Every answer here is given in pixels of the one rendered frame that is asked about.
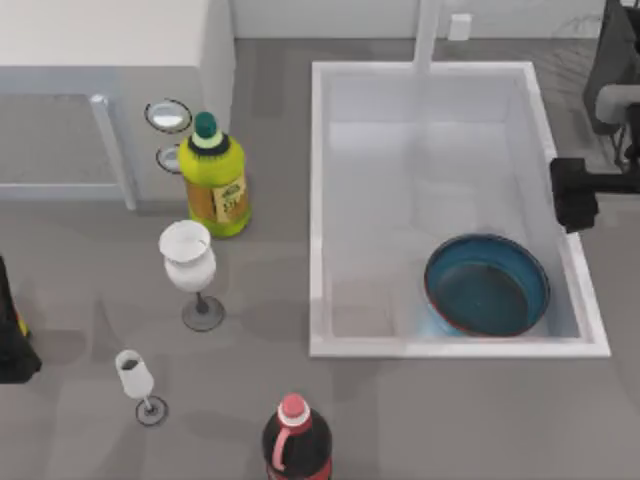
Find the pale grey rounded box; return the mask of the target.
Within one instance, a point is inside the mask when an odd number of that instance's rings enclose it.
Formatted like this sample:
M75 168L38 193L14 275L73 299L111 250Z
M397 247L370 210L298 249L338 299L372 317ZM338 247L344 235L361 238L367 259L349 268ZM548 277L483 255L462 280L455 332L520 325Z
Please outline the pale grey rounded box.
M608 84L597 95L595 116L608 125L623 124L633 104L640 104L640 85Z

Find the blue bowl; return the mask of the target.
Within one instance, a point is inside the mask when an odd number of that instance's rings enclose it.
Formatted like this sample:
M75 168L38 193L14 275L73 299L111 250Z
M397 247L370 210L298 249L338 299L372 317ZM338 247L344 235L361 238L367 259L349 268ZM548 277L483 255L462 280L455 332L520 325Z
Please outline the blue bowl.
M541 321L551 300L540 261L496 234L462 234L440 244L426 262L423 288L441 327L454 336L521 336Z

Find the white sink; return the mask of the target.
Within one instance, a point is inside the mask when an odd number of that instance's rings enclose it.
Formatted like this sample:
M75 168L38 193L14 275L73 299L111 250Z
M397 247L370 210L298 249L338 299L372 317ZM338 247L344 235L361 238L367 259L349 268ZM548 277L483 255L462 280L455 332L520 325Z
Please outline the white sink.
M313 356L606 358L580 238L557 223L556 148L529 62L312 66L310 346ZM512 239L541 263L551 302L512 338L448 329L423 283L443 242Z

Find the tall white tap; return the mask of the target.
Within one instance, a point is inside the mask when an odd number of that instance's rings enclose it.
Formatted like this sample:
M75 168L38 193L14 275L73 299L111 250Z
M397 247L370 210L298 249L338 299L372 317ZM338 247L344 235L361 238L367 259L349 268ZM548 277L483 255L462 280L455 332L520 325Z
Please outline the tall white tap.
M428 75L443 0L419 0L418 22L414 45L413 70L416 75Z

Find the green bottle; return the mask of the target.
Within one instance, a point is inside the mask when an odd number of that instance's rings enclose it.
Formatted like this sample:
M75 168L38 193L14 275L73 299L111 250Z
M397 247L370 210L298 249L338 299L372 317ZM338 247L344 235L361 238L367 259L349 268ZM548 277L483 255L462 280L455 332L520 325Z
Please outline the green bottle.
M251 206L245 152L224 132L215 116L202 111L177 153L190 218L215 238L230 238L249 223Z

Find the dark bottle with pink cap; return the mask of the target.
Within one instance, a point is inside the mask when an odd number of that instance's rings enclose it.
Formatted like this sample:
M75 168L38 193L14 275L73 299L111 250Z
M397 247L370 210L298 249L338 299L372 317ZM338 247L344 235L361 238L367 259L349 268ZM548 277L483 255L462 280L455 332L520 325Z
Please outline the dark bottle with pink cap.
M332 432L296 392L283 396L261 438L267 480L331 480Z

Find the large white wine glass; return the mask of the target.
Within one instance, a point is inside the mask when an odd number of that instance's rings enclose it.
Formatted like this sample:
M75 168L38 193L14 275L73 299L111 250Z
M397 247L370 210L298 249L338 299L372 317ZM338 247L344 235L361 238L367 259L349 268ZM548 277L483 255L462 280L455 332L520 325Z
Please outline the large white wine glass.
M220 300L204 294L217 272L209 230L193 220L173 222L160 234L158 248L169 280L193 296L182 309L183 323L196 332L218 327L226 310Z

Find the small silver microwave knob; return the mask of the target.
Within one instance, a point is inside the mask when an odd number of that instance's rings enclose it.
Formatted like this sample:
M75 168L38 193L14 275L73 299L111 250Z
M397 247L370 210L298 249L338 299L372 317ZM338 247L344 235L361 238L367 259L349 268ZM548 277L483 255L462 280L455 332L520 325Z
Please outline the small silver microwave knob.
M178 151L178 144L158 149L155 155L157 165L169 174L180 175L181 170L178 160Z

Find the large silver microwave knob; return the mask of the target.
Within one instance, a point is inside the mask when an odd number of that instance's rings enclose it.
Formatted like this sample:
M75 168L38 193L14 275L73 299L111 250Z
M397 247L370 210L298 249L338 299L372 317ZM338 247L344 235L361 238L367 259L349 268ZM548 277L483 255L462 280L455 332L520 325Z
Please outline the large silver microwave knob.
M191 111L184 103L169 98L147 104L144 116L151 127L166 134L185 131L193 120Z

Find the pale microwave oven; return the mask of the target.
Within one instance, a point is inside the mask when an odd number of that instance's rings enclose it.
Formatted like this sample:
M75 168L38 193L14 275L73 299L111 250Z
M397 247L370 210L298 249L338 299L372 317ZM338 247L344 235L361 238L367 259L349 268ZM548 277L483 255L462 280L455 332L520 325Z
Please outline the pale microwave oven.
M181 175L163 171L158 149L179 144L195 116L231 118L235 51L228 0L0 0L0 66L102 67L117 89L118 127L133 171L137 209L176 210ZM155 130L147 104L166 98L192 113L188 129Z

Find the small white wine glass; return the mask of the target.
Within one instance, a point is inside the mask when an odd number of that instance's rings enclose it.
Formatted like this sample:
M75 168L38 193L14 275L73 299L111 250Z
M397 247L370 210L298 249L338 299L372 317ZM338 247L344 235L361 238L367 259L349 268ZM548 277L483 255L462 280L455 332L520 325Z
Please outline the small white wine glass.
M153 394L155 380L142 356L135 350L122 350L115 357L115 368L124 394L136 401L136 420L145 427L161 425L168 417L166 401Z

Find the grey microwave door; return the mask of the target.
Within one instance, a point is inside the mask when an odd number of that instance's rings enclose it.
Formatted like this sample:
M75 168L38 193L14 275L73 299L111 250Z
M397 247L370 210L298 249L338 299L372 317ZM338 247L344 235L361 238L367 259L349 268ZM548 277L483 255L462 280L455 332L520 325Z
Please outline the grey microwave door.
M0 66L0 202L124 202L93 116L93 94L109 98L122 142L117 89L104 68Z

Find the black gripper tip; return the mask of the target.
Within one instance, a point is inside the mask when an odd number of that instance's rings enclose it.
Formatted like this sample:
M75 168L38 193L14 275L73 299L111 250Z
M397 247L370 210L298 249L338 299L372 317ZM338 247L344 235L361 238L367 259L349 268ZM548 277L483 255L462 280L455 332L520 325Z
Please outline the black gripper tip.
M0 255L0 385L27 383L42 368L11 294L4 258Z

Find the white wall socket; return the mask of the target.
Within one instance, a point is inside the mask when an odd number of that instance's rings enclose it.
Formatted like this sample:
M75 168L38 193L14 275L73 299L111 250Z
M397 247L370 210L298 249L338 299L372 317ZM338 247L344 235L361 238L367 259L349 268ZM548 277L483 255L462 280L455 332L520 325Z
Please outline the white wall socket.
M452 14L450 18L448 40L466 41L471 37L473 16L468 13Z

